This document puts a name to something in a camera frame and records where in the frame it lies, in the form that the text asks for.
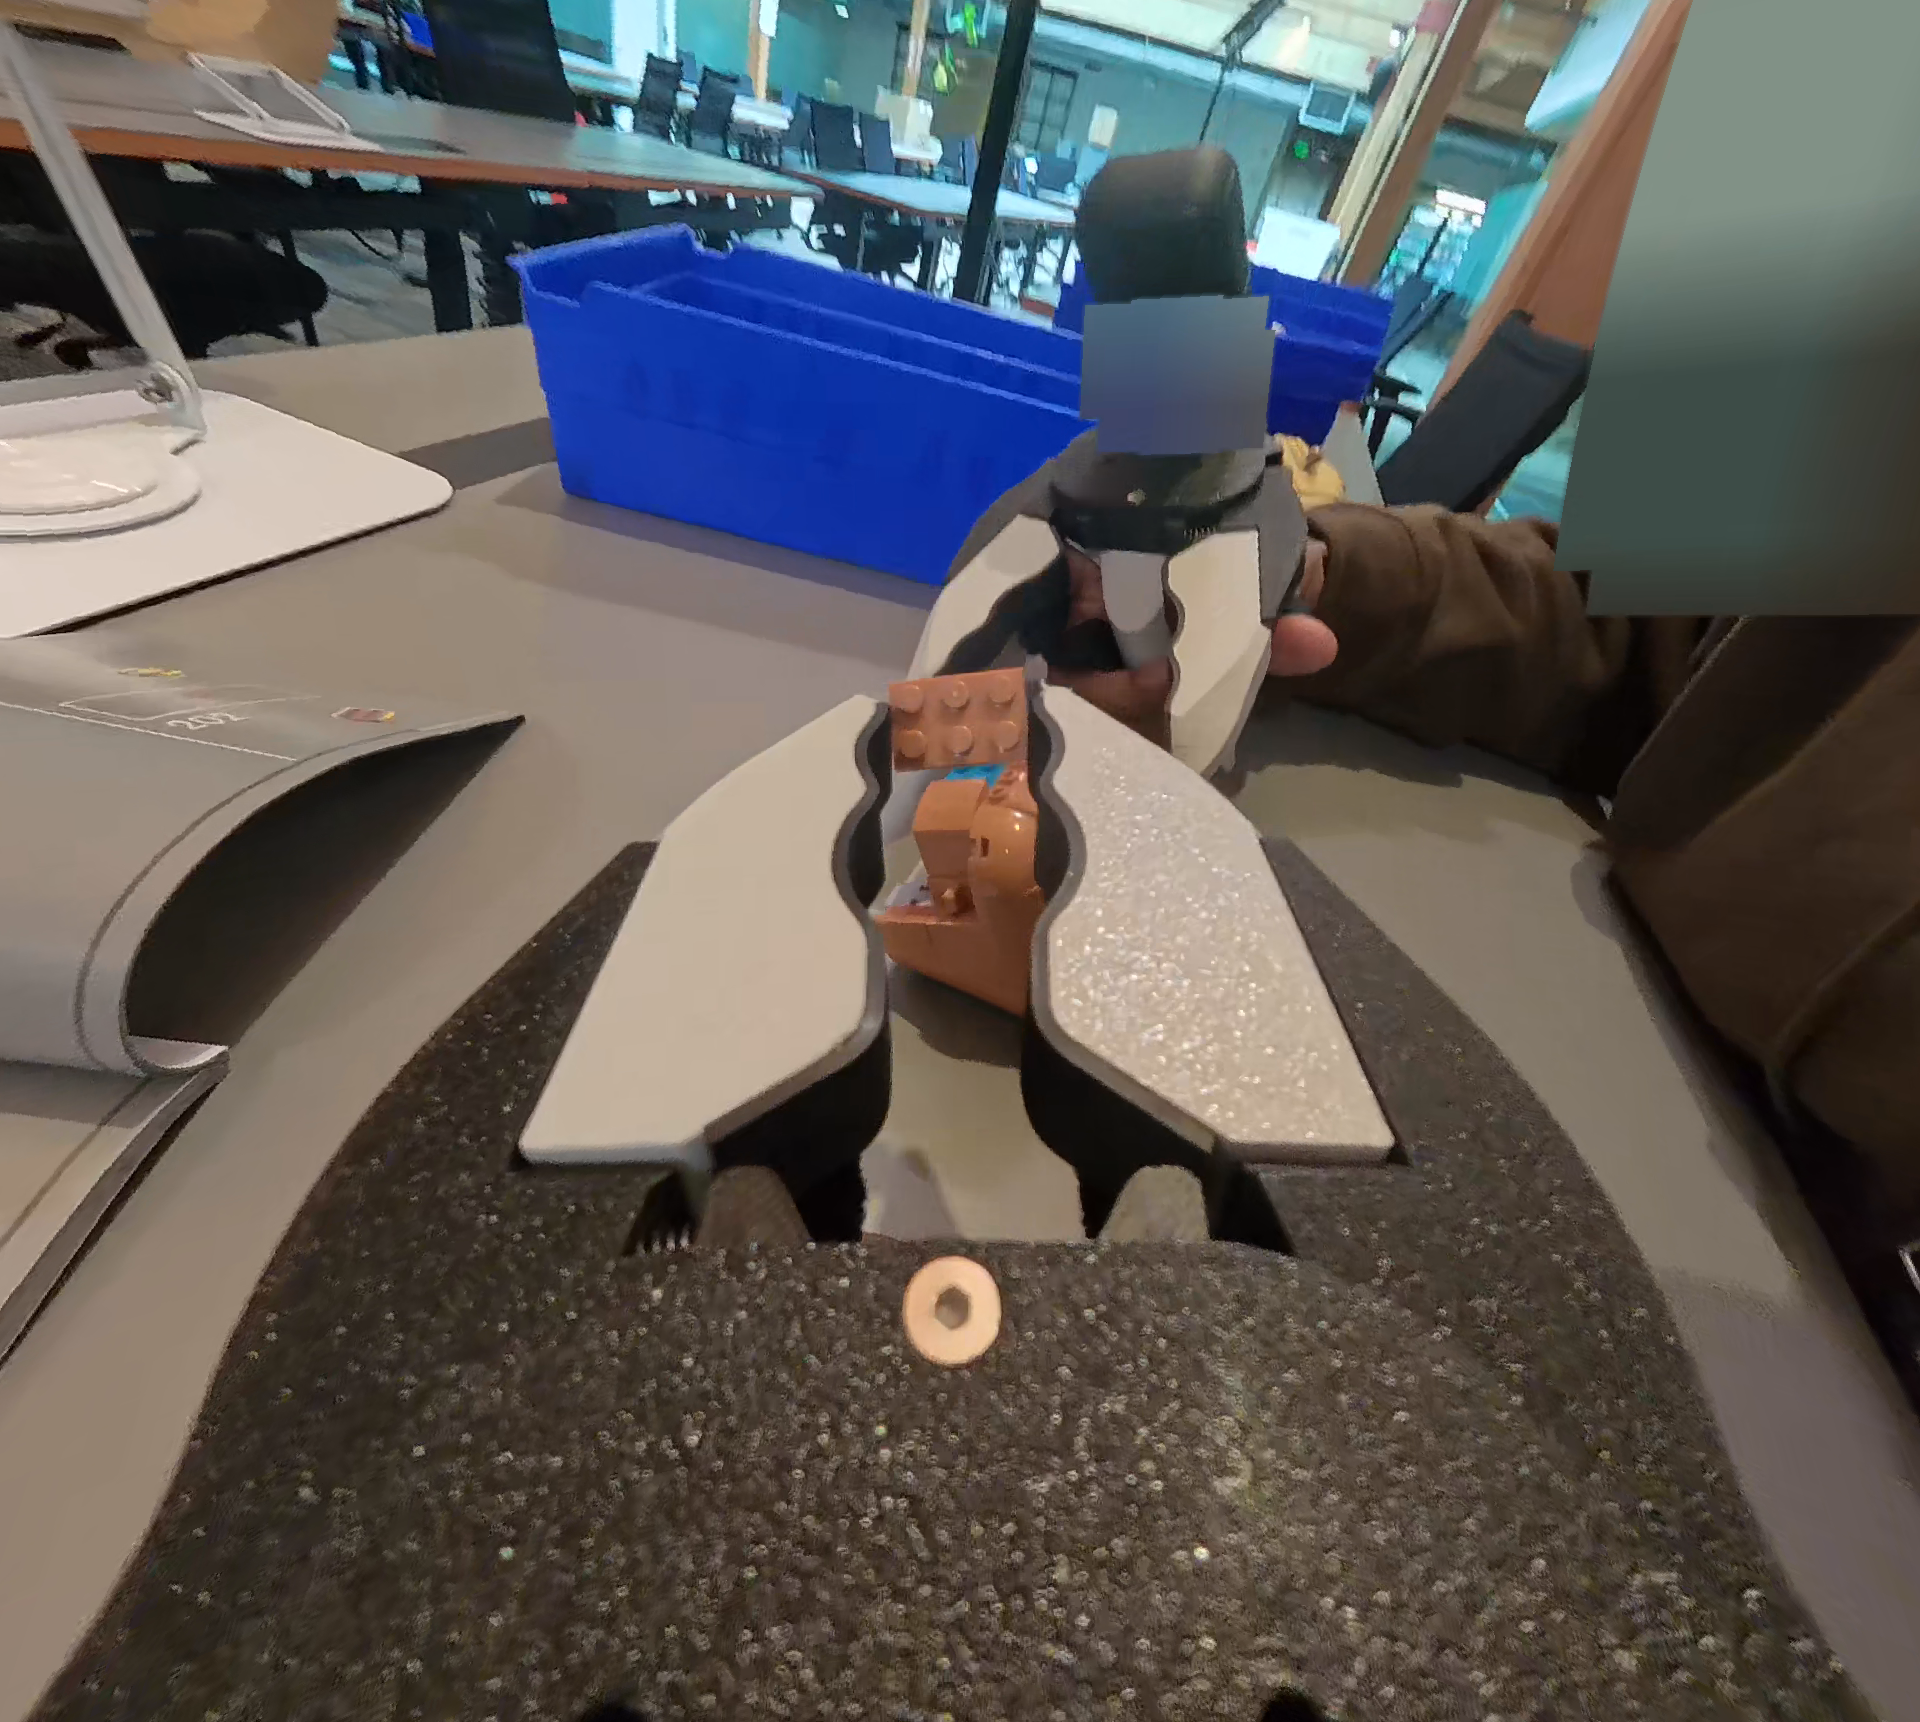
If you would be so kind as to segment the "wooden top desk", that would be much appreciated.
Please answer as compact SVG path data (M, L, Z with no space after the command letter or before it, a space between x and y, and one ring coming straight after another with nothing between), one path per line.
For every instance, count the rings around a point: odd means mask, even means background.
M748 227L816 186L602 126L560 126L397 96L323 91L347 143L260 143L202 117L180 61L26 43L77 148L130 230L420 234L438 333L472 327L463 240L521 239L532 192L614 199L623 221Z

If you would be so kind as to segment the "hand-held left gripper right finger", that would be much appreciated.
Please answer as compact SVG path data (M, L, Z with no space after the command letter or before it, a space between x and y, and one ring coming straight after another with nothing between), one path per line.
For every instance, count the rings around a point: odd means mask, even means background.
M1383 1163L1393 1126L1253 822L1066 687L1036 689L1034 736L1048 1046L1205 1156Z

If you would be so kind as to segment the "black light stand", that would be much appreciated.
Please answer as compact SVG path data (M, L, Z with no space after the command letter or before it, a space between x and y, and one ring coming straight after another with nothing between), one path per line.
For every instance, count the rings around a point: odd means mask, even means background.
M1219 48L1215 53L1216 72L1211 82L1211 96L1208 101L1208 113L1198 133L1198 146L1208 143L1208 135L1211 130L1211 116L1219 104L1219 98L1228 87L1230 76L1242 64L1247 48L1255 43L1259 29L1272 22L1287 7L1293 0L1253 0L1238 20L1230 24L1230 29L1221 34Z

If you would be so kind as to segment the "person's right hand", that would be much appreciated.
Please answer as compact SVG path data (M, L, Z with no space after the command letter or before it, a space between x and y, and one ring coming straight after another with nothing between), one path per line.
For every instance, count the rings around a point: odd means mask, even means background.
M1167 741L1171 662L1127 668L1114 652L1098 569L1082 551L1066 555L1068 610L1065 630L1046 648L1046 678L1108 712L1139 736ZM1295 604L1272 624L1268 674L1295 682L1319 674L1336 660L1336 632L1317 618L1327 571L1327 545L1311 535Z

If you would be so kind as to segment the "white desk stand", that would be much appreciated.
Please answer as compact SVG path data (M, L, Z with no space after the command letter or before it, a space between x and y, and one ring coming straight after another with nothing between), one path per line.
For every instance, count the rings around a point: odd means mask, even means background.
M200 392L13 24L2 54L29 146L143 354L135 388L5 411L2 634L82 624L443 509L451 486L432 470Z

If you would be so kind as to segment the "black flat monitor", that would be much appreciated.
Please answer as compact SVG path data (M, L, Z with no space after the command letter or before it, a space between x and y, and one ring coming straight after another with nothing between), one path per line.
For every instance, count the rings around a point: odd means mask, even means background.
M443 104L576 123L546 0L420 0L420 13Z

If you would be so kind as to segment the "small brown lego assembly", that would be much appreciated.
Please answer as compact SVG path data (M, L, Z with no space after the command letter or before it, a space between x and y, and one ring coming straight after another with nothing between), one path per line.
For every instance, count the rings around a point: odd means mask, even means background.
M1034 930L1039 806L1023 761L937 778L910 822L920 876L876 913L889 958L1022 1016Z

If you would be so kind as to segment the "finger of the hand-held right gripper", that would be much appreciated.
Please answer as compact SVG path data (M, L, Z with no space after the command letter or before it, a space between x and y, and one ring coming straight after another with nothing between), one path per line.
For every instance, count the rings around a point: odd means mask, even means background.
M1210 535L1170 556L1164 595L1171 604L1170 747L1191 772L1210 778L1233 763L1270 664L1259 536Z
M1007 664L1004 649L1034 612L1065 595L1066 551L1039 516L1011 516L945 579L925 612L909 678L975 674Z

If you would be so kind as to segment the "row of black office chairs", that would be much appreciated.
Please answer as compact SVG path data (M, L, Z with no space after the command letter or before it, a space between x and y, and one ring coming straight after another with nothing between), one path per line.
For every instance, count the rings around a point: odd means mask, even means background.
M633 103L638 133L667 135L691 150L727 156L746 168L791 176L814 186L824 200L814 227L840 214L858 225L873 221L910 221L933 245L957 245L969 221L972 186L937 174L901 174L895 143L880 117L863 120L829 103L829 160L821 165L819 109L811 103L786 108L758 103L738 78L702 68L693 82L678 81L679 62L647 57Z

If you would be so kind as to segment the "black steel column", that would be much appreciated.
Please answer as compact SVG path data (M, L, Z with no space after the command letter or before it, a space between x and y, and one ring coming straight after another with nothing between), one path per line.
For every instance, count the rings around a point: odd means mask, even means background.
M1039 7L1041 0L1007 0L993 87L984 117L984 130L979 135L969 216L950 286L954 299L969 302L973 307L987 307L993 290L998 191L1023 98L1026 57L1032 51Z

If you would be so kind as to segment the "wooden beam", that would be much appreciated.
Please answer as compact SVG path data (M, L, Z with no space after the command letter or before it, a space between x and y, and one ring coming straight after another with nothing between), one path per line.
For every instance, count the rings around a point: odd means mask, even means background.
M1490 333L1526 313L1539 333L1594 347L1643 153L1691 0L1651 0L1531 214L1439 387L1454 392Z

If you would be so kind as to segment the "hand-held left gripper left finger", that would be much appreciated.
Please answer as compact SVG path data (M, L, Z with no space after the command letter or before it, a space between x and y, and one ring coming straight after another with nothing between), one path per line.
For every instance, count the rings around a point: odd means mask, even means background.
M849 697L663 831L517 1136L534 1164L714 1166L727 1136L865 1056L884 953L854 845L885 799L885 708Z

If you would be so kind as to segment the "brown studded lego plate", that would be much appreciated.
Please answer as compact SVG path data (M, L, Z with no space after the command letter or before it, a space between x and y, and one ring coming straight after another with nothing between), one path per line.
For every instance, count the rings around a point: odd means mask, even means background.
M998 771L1026 763L1023 668L901 678L889 684L885 708L895 772Z

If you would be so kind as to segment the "grey instruction booklet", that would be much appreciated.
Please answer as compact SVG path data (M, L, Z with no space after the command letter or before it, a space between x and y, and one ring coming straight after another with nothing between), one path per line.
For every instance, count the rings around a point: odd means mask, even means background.
M514 709L5 643L2 1353Z

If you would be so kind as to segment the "small clear desk stand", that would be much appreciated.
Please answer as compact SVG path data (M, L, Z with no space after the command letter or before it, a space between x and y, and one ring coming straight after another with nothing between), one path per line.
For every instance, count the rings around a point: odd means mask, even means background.
M265 62L187 54L192 116L255 143L323 150L374 150L310 87Z

